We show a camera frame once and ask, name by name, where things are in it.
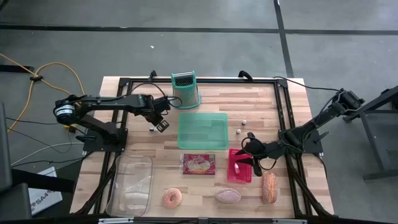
gray floor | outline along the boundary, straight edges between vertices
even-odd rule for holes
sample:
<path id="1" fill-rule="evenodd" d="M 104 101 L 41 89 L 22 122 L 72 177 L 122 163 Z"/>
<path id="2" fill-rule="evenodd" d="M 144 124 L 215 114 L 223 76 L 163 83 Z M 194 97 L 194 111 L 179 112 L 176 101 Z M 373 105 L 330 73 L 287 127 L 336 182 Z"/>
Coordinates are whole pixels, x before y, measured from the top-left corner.
<path id="1" fill-rule="evenodd" d="M 280 0 L 286 29 L 398 29 L 393 0 Z M 120 0 L 10 1 L 0 12 L 10 24 L 122 27 L 229 27 L 276 29 L 271 0 Z M 345 88 L 369 101 L 398 84 L 398 36 L 287 35 L 295 77 L 311 86 Z M 87 93 L 97 94 L 105 75 L 159 75 L 196 70 L 198 75 L 236 76 L 246 70 L 256 77 L 285 76 L 278 34 L 207 34 L 170 32 L 51 32 L 1 30 L 0 52 L 24 65 L 58 61 L 72 66 Z M 9 64 L 0 58 L 0 63 Z M 55 85 L 80 93 L 74 76 L 62 67 L 42 73 Z M 27 75 L 2 73 L 0 97 L 15 118 L 27 97 Z M 313 114 L 332 93 L 309 90 Z M 65 97 L 38 83 L 26 120 L 52 122 L 54 101 Z M 18 124 L 16 130 L 48 144 L 68 142 L 62 126 Z M 346 218 L 398 222 L 398 179 L 364 183 L 362 175 L 377 170 L 359 121 L 335 119 L 322 127 L 333 206 Z M 16 133 L 9 135 L 16 161 L 44 147 Z M 81 146 L 66 154 L 46 150 L 26 162 L 61 161 L 81 156 Z M 48 164 L 29 164 L 36 172 Z"/>

transparent plastic tray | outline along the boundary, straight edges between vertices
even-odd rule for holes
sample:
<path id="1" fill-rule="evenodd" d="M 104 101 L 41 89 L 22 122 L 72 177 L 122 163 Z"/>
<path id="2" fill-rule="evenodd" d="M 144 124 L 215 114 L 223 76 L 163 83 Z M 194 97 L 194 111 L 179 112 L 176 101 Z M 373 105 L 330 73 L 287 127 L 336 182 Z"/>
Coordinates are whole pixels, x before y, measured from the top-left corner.
<path id="1" fill-rule="evenodd" d="M 152 159 L 123 155 L 116 159 L 116 175 L 106 213 L 113 217 L 140 217 L 149 203 Z"/>

metal stand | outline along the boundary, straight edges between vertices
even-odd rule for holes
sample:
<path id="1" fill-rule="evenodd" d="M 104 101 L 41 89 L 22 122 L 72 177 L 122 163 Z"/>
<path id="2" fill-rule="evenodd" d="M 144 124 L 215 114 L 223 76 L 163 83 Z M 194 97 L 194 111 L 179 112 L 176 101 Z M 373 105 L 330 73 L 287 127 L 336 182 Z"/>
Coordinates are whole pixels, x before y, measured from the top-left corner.
<path id="1" fill-rule="evenodd" d="M 382 92 L 379 97 L 362 106 L 352 115 L 343 118 L 346 123 L 350 123 L 355 118 L 361 118 L 379 166 L 380 172 L 364 175 L 364 180 L 398 176 L 398 169 L 394 167 L 389 156 L 389 149 L 398 144 L 398 140 L 396 140 L 398 110 L 376 110 L 396 99 L 398 99 L 398 86 Z"/>

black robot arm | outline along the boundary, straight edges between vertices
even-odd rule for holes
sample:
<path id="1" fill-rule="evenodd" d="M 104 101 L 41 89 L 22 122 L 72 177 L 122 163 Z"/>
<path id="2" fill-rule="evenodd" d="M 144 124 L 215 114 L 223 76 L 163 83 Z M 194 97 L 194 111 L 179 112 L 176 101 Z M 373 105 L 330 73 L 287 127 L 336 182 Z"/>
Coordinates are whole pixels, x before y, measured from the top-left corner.
<path id="1" fill-rule="evenodd" d="M 262 172 L 259 165 L 261 159 L 278 159 L 284 154 L 305 152 L 303 144 L 314 131 L 337 116 L 353 113 L 363 103 L 364 100 L 359 99 L 352 91 L 341 89 L 331 98 L 331 104 L 327 109 L 302 126 L 281 131 L 278 141 L 270 143 L 260 142 L 254 137 L 253 133 L 248 133 L 246 139 L 249 139 L 249 142 L 243 146 L 243 141 L 242 149 L 236 154 L 250 154 L 252 158 L 241 159 L 237 162 L 252 165 L 254 173 L 257 176 L 261 176 Z"/>
<path id="2" fill-rule="evenodd" d="M 92 116 L 86 115 L 90 111 L 96 110 L 124 110 L 135 116 L 141 115 L 163 132 L 168 126 L 168 122 L 163 120 L 162 112 L 170 109 L 170 101 L 167 96 L 154 99 L 152 95 L 124 95 L 116 98 L 100 96 L 75 96 L 55 102 L 53 110 L 57 121 L 64 125 L 79 124 L 86 127 L 100 136 L 104 144 L 117 144 L 122 135 L 122 130 L 116 127 L 116 123 L 104 123 Z"/>

cable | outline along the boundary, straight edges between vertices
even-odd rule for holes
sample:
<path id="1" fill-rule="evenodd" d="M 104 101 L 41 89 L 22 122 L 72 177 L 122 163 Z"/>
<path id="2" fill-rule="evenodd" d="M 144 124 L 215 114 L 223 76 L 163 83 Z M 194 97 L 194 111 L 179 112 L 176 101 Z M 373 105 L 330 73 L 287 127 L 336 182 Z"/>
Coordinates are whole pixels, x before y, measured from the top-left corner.
<path id="1" fill-rule="evenodd" d="M 145 83 L 140 83 L 140 84 L 138 84 L 138 85 L 136 85 L 132 90 L 131 90 L 131 92 L 130 92 L 130 94 L 136 89 L 136 88 L 138 88 L 138 87 L 140 87 L 140 86 L 142 86 L 142 85 L 153 85 L 153 86 L 155 86 L 161 93 L 162 93 L 162 95 L 164 96 L 164 97 L 167 97 L 166 96 L 166 94 L 164 93 L 164 91 L 158 86 L 158 85 L 156 85 L 155 83 L 151 83 L 151 82 L 145 82 Z M 181 107 L 181 105 L 182 105 L 182 100 L 181 100 L 181 98 L 179 98 L 178 96 L 169 96 L 169 97 L 167 97 L 167 99 L 168 99 L 168 104 L 170 105 L 170 106 L 172 106 L 172 107 L 174 107 L 174 108 L 179 108 L 179 107 Z M 170 103 L 170 101 L 173 101 L 173 100 L 180 100 L 180 106 L 175 106 L 175 105 L 173 105 L 173 104 L 171 104 Z"/>
<path id="2" fill-rule="evenodd" d="M 34 124 L 45 124 L 45 125 L 59 124 L 59 123 L 42 123 L 42 122 L 36 122 L 36 121 L 23 121 L 23 120 L 13 119 L 13 118 L 9 118 L 9 117 L 6 117 L 6 119 L 10 119 L 12 121 L 23 122 L 23 123 L 34 123 Z"/>
<path id="3" fill-rule="evenodd" d="M 30 87 L 29 87 L 29 94 L 27 95 L 27 100 L 24 109 L 21 111 L 21 113 L 18 115 L 17 120 L 24 115 L 26 108 L 29 106 L 30 103 L 30 97 L 32 96 L 32 90 L 33 90 L 33 81 L 30 81 Z M 7 131 L 7 133 L 10 132 L 10 130 L 17 124 L 18 121 L 13 122 L 13 124 L 10 126 L 10 129 Z"/>
<path id="4" fill-rule="evenodd" d="M 69 126 L 69 127 L 70 127 L 70 128 L 73 128 L 73 129 L 76 129 L 78 132 L 80 132 L 80 133 L 86 135 L 86 133 L 85 133 L 84 131 L 82 131 L 82 130 L 80 130 L 80 129 L 74 127 L 74 126 Z"/>
<path id="5" fill-rule="evenodd" d="M 66 142 L 66 143 L 54 144 L 54 145 L 52 145 L 51 147 L 64 146 L 64 145 L 69 145 L 69 144 L 71 144 L 71 143 L 70 143 L 70 142 Z M 72 142 L 72 145 L 74 145 L 74 144 L 84 144 L 84 143 L 83 143 L 83 142 Z M 47 146 L 47 147 L 44 147 L 44 148 L 42 148 L 42 149 L 39 149 L 39 150 L 37 150 L 37 151 L 35 151 L 35 152 L 33 152 L 33 153 L 31 153 L 31 154 L 29 154 L 29 155 L 23 157 L 22 159 L 19 159 L 19 160 L 13 162 L 11 165 L 13 166 L 13 165 L 17 164 L 18 162 L 23 161 L 23 160 L 25 160 L 25 159 L 27 159 L 27 158 L 33 156 L 34 154 L 36 154 L 36 153 L 38 153 L 38 152 L 41 152 L 41 151 L 43 151 L 43 150 L 49 149 L 49 148 L 51 148 L 51 147 L 50 147 L 50 146 Z"/>
<path id="6" fill-rule="evenodd" d="M 8 61 L 10 61 L 10 62 L 12 62 L 12 63 L 14 63 L 14 64 L 16 64 L 16 65 L 18 65 L 18 66 L 20 66 L 22 69 L 24 69 L 24 70 L 26 70 L 27 72 L 29 72 L 30 74 L 32 74 L 33 77 L 35 77 L 35 78 L 39 76 L 38 73 L 41 71 L 41 69 L 43 69 L 43 68 L 45 68 L 45 67 L 47 67 L 47 66 L 49 66 L 49 65 L 55 65 L 55 64 L 57 64 L 57 65 L 63 65 L 63 66 L 65 66 L 65 67 L 67 67 L 73 74 L 75 74 L 76 79 L 77 79 L 78 82 L 79 82 L 81 91 L 83 92 L 83 94 L 85 94 L 85 91 L 84 91 L 83 85 L 81 84 L 81 81 L 80 81 L 80 79 L 79 79 L 79 76 L 78 76 L 77 73 L 76 73 L 69 65 L 67 65 L 67 64 L 64 64 L 64 63 L 61 63 L 61 62 L 52 62 L 52 63 L 48 63 L 48 64 L 46 64 L 46 65 L 41 66 L 41 67 L 40 67 L 39 69 L 37 69 L 37 71 L 34 73 L 34 72 L 30 71 L 29 69 L 23 67 L 21 64 L 19 64 L 18 62 L 14 61 L 13 59 L 11 59 L 11 58 L 5 56 L 4 54 L 0 54 L 0 56 L 4 57 L 4 58 L 7 59 Z M 69 94 L 69 95 L 70 95 L 70 92 L 67 91 L 67 90 L 64 90 L 63 88 L 54 86 L 54 85 L 50 84 L 49 82 L 45 81 L 44 79 L 41 79 L 41 81 L 44 82 L 46 85 L 48 85 L 48 86 L 51 87 L 51 88 L 54 88 L 54 89 L 56 89 L 56 90 L 63 91 L 63 92 L 65 92 L 66 94 Z M 30 98 L 31 98 L 31 95 L 32 95 L 32 90 L 33 90 L 33 85 L 34 85 L 34 81 L 32 80 L 32 81 L 30 81 L 29 94 L 28 94 L 28 98 L 27 98 L 25 107 L 24 107 L 24 109 L 21 111 L 21 113 L 19 114 L 19 116 L 17 117 L 17 120 L 19 120 L 19 119 L 22 117 L 22 115 L 25 113 L 26 108 L 28 107 L 28 105 L 29 105 L 29 103 L 30 103 Z M 18 121 L 14 121 L 14 123 L 10 126 L 10 129 L 7 131 L 7 133 L 10 132 L 10 130 L 16 125 L 17 122 L 18 122 Z"/>
<path id="7" fill-rule="evenodd" d="M 62 65 L 62 66 L 64 66 L 64 67 L 68 68 L 69 71 L 71 71 L 71 72 L 76 76 L 77 82 L 78 82 L 79 85 L 80 85 L 80 89 L 81 89 L 81 92 L 83 93 L 83 95 L 86 94 L 86 93 L 85 93 L 85 90 L 84 90 L 84 88 L 83 88 L 83 85 L 81 84 L 80 78 L 79 78 L 79 76 L 77 75 L 77 73 L 76 73 L 69 65 L 67 65 L 67 64 L 65 64 L 65 63 L 61 63 L 61 62 L 51 62 L 51 63 L 45 64 L 45 65 L 43 65 L 43 66 L 41 66 L 40 68 L 37 69 L 36 74 L 38 74 L 38 73 L 41 71 L 41 69 L 43 69 L 43 68 L 45 68 L 45 67 L 48 67 L 49 65 Z M 46 81 L 43 81 L 43 82 L 46 83 L 48 86 L 51 86 L 52 88 L 56 88 L 56 89 L 58 89 L 58 90 L 67 92 L 67 91 L 64 90 L 64 89 L 58 88 L 58 87 L 56 87 L 56 86 L 52 86 L 51 84 L 49 84 L 49 83 L 46 82 Z"/>
<path id="8" fill-rule="evenodd" d="M 23 162 L 23 163 L 21 163 L 21 164 L 14 165 L 14 166 L 12 166 L 12 167 L 22 166 L 22 165 L 26 165 L 26 164 L 32 164 L 32 163 L 36 163 L 36 162 L 48 162 L 48 164 L 53 164 L 53 163 L 58 164 L 58 163 L 76 161 L 76 160 L 80 160 L 80 159 L 83 159 L 83 158 L 84 158 L 84 157 L 79 157 L 79 158 L 77 158 L 77 159 L 69 159 L 69 160 L 65 160 L 65 161 L 48 161 L 48 160 L 41 160 L 41 161 Z"/>
<path id="9" fill-rule="evenodd" d="M 63 162 L 70 162 L 70 161 L 76 161 L 76 162 L 78 162 L 78 160 L 84 160 L 84 159 L 86 159 L 91 153 L 92 153 L 92 152 L 88 152 L 87 155 L 85 155 L 85 156 L 83 156 L 83 157 L 80 157 L 80 158 L 77 158 L 77 159 L 69 159 L 69 160 L 67 160 L 67 161 L 60 161 L 60 162 L 49 161 L 49 164 L 51 164 L 51 163 L 63 163 Z M 62 168 L 64 168 L 64 167 L 60 167 L 60 168 L 54 169 L 53 171 L 48 172 L 48 173 L 43 174 L 43 175 L 49 175 L 49 174 L 51 174 L 52 172 L 58 171 L 58 170 L 60 170 L 60 169 L 62 169 Z"/>
<path id="10" fill-rule="evenodd" d="M 325 162 L 323 161 L 323 159 L 318 155 L 318 154 L 316 154 L 316 153 L 313 153 L 313 155 L 314 156 L 316 156 L 316 157 L 318 157 L 318 159 L 319 160 L 321 160 L 321 163 L 322 163 L 322 165 L 323 165 L 323 169 L 325 170 L 325 176 L 326 176 L 326 179 L 328 179 L 328 172 L 326 171 L 326 165 L 325 165 Z"/>
<path id="11" fill-rule="evenodd" d="M 274 166 L 275 166 L 275 164 L 276 164 L 276 160 L 274 161 L 274 163 L 273 163 L 273 165 L 271 166 L 271 168 L 264 168 L 262 165 L 261 165 L 261 163 L 259 162 L 259 166 L 261 167 L 261 169 L 263 169 L 263 170 L 272 170 L 272 168 L 274 168 Z"/>
<path id="12" fill-rule="evenodd" d="M 162 90 L 159 86 L 157 86 L 155 83 L 150 83 L 150 82 L 140 83 L 140 84 L 136 85 L 136 87 L 134 87 L 134 88 L 131 90 L 130 94 L 131 94 L 136 88 L 138 88 L 138 87 L 140 87 L 140 86 L 142 86 L 142 85 L 153 85 L 153 86 L 155 86 L 156 88 L 159 89 L 159 91 L 163 94 L 164 97 L 166 97 L 166 94 L 163 92 L 163 90 Z"/>
<path id="13" fill-rule="evenodd" d="M 10 131 L 14 131 L 15 133 L 21 134 L 21 135 L 23 135 L 23 136 L 25 136 L 25 137 L 28 137 L 28 138 L 30 138 L 31 140 L 35 140 L 35 141 L 37 141 L 37 142 L 40 142 L 40 143 L 42 143 L 42 144 L 45 144 L 46 146 L 48 146 L 48 147 L 54 149 L 55 151 L 57 151 L 57 152 L 59 152 L 59 153 L 66 153 L 66 152 L 68 152 L 68 151 L 65 151 L 65 152 L 58 151 L 58 150 L 56 150 L 54 147 L 50 146 L 49 144 L 44 143 L 44 142 L 42 142 L 42 141 L 40 141 L 40 140 L 38 140 L 38 139 L 36 139 L 36 138 L 30 137 L 30 136 L 27 135 L 27 134 L 24 134 L 24 133 L 21 133 L 21 132 L 19 132 L 19 131 L 10 129 L 10 128 L 8 128 L 8 127 L 7 127 L 7 129 L 10 130 Z"/>
<path id="14" fill-rule="evenodd" d="M 295 81 L 290 80 L 290 79 L 285 78 L 285 77 L 273 77 L 273 78 L 283 78 L 284 80 L 287 80 L 287 81 L 292 82 L 292 83 L 296 83 L 296 84 L 298 84 L 298 85 L 300 85 L 300 86 L 304 86 L 305 88 L 309 88 L 309 89 L 313 89 L 313 90 L 340 91 L 340 90 L 337 90 L 337 89 L 334 89 L 334 88 L 322 88 L 322 87 L 310 87 L 310 86 L 306 86 L 306 85 L 303 85 L 303 84 L 301 84 L 301 83 L 295 82 Z"/>
<path id="15" fill-rule="evenodd" d="M 292 149 L 297 150 L 298 153 L 303 153 L 303 151 L 302 151 L 301 149 L 299 149 L 299 148 L 297 148 L 297 147 L 295 147 L 295 146 L 293 146 L 293 145 L 291 145 L 291 144 L 286 144 L 286 143 L 285 143 L 284 146 L 291 147 Z"/>
<path id="16" fill-rule="evenodd" d="M 70 139 L 70 132 L 69 131 L 68 131 L 68 139 L 69 139 L 70 145 L 69 145 L 68 150 L 66 150 L 65 152 L 69 152 L 70 149 L 72 148 L 72 140 Z"/>
<path id="17" fill-rule="evenodd" d="M 250 139 L 250 141 L 257 141 L 260 145 L 261 145 L 261 147 L 262 147 L 262 150 L 264 151 L 264 153 L 262 153 L 262 154 L 251 154 L 250 152 L 248 152 L 245 148 L 244 148 L 244 146 L 243 146 L 243 143 L 244 143 L 244 141 L 245 140 L 247 140 L 247 139 Z M 241 147 L 242 147 L 242 150 L 247 154 L 247 155 L 249 155 L 249 156 L 263 156 L 264 154 L 266 154 L 267 152 L 265 152 L 266 151 L 266 147 L 263 145 L 263 143 L 260 141 L 260 140 L 258 140 L 257 138 L 253 138 L 253 137 L 245 137 L 244 139 L 242 139 L 242 141 L 241 141 Z"/>
<path id="18" fill-rule="evenodd" d="M 182 100 L 178 96 L 169 96 L 167 99 L 169 100 L 169 105 L 174 107 L 174 108 L 179 108 L 179 107 L 182 106 Z M 175 106 L 175 105 L 171 104 L 170 102 L 173 101 L 173 100 L 179 100 L 180 101 L 180 106 Z"/>

